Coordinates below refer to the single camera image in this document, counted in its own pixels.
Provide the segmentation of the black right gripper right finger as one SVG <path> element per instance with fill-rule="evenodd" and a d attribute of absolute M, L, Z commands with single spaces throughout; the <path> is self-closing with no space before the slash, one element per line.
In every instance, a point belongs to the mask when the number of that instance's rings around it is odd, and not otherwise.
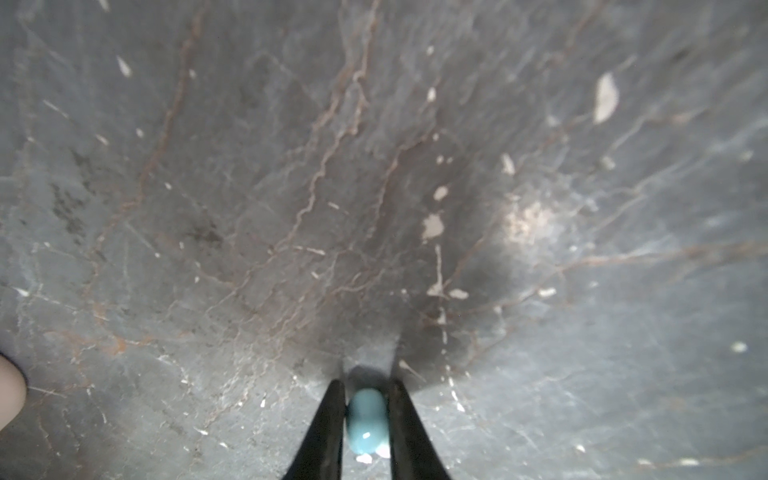
<path fill-rule="evenodd" d="M 399 379 L 388 387 L 391 478 L 394 480 L 450 480 L 410 395 Z"/>

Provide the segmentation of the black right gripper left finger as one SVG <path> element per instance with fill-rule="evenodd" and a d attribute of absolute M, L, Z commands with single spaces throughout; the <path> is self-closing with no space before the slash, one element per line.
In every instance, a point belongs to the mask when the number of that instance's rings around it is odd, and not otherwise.
<path fill-rule="evenodd" d="M 339 480 L 346 416 L 346 390 L 332 380 L 283 480 Z"/>

